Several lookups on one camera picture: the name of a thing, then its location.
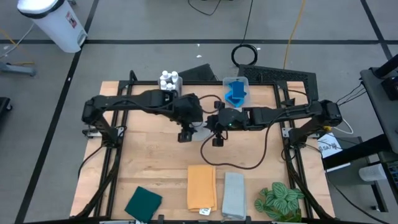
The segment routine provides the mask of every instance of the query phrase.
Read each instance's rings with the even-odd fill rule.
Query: gray floor
[[[77,0],[74,7],[85,24],[94,0]],[[216,0],[192,0],[204,11],[211,11]],[[394,18],[395,0],[367,0],[386,40],[398,40],[398,22]],[[199,14],[183,0],[100,0],[90,27],[90,39],[240,39],[249,10],[249,1],[222,1],[212,17]],[[31,21],[16,10],[16,2],[0,2],[0,28],[12,38],[20,38]],[[300,8],[300,1],[254,0],[248,39],[288,39]],[[37,27],[30,40],[48,39]],[[308,0],[297,29],[300,40],[377,40],[360,0]],[[76,173],[82,160],[86,139],[80,134],[84,101],[98,94],[104,80],[122,80],[133,69],[140,80],[155,80],[163,70],[182,71],[209,63],[219,77],[238,73],[230,61],[236,44],[86,44],[61,113],[58,126],[34,193],[26,222],[67,218],[76,187]],[[254,44],[259,50],[257,65],[281,68],[284,44]],[[9,44],[0,44],[0,53]],[[12,223],[21,205],[32,170],[41,150],[73,54],[63,53],[53,44],[22,44],[35,59],[38,75],[34,78],[0,74],[0,96],[12,99],[14,110],[4,120],[0,132],[0,223]],[[393,55],[398,45],[389,45]],[[244,49],[238,61],[252,57]],[[4,62],[27,61],[14,51]],[[359,84],[359,72],[386,61],[377,45],[294,44],[290,48],[287,69],[315,72],[321,99],[337,100]],[[341,107],[355,136],[369,139],[381,128],[367,96]],[[358,115],[366,117],[361,123]],[[375,199],[369,186],[342,186],[357,205],[373,215],[393,223],[398,207],[386,182],[380,183],[389,199],[389,213],[370,211]],[[342,220],[370,222],[351,207],[332,187],[336,216]]]

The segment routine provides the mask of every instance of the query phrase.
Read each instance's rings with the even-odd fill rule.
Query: gray towel
[[[243,174],[225,172],[222,214],[224,218],[233,220],[246,219],[246,190]]]

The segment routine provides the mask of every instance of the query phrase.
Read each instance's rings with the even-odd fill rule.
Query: green leafy plant
[[[301,222],[299,199],[304,198],[304,194],[299,189],[288,189],[283,183],[274,182],[272,190],[264,188],[259,194],[265,200],[257,198],[254,202],[258,212],[264,212],[278,222]]]

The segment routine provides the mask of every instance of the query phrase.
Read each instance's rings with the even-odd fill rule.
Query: wooden board
[[[115,95],[117,82],[103,82],[102,95]],[[140,94],[145,90],[157,86],[137,85],[132,94]],[[289,83],[289,88],[303,90],[302,83]],[[274,91],[271,86],[251,86],[251,103],[253,106],[268,106],[276,108]],[[222,86],[184,86],[183,94],[195,93],[197,96],[216,94],[222,98]],[[306,102],[306,97],[298,93],[291,93],[296,97],[297,104]],[[215,98],[201,100],[205,110],[213,109]],[[112,113],[105,114],[108,122]],[[133,219],[124,211],[128,201],[137,186],[144,187],[163,196],[162,205],[154,215],[165,215],[166,220],[221,220],[221,205],[224,192],[224,173],[226,171],[244,174],[248,215],[252,220],[269,220],[264,213],[256,212],[254,201],[259,197],[258,192],[264,187],[271,187],[273,182],[279,181],[289,185],[285,162],[281,159],[282,138],[279,124],[273,125],[269,131],[267,154],[264,162],[254,170],[239,170],[234,167],[221,166],[216,168],[216,188],[219,210],[212,212],[209,217],[187,210],[187,167],[191,164],[205,164],[200,157],[201,142],[178,143],[177,133],[180,127],[170,122],[166,117],[147,114],[142,111],[130,111],[127,120],[127,131],[124,137],[124,146],[118,184],[114,198],[112,219]],[[240,166],[253,166],[258,163],[264,151],[263,131],[229,132],[229,139],[224,147],[212,147],[209,142],[204,148],[205,157],[211,162],[229,162]],[[308,144],[317,147],[315,140],[308,140]],[[85,157],[90,155],[100,145],[99,139],[88,141]],[[99,152],[82,169],[71,215],[76,215],[98,188],[101,176],[105,150]],[[330,214],[334,215],[330,193],[323,172],[320,154],[310,148],[302,149],[302,157],[307,178],[308,188]],[[101,214],[104,214],[108,192],[104,194],[104,203]]]

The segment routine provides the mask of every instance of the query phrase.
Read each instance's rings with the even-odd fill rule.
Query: orange cloth
[[[210,165],[188,166],[187,203],[191,212],[201,208],[217,211],[216,168]]]

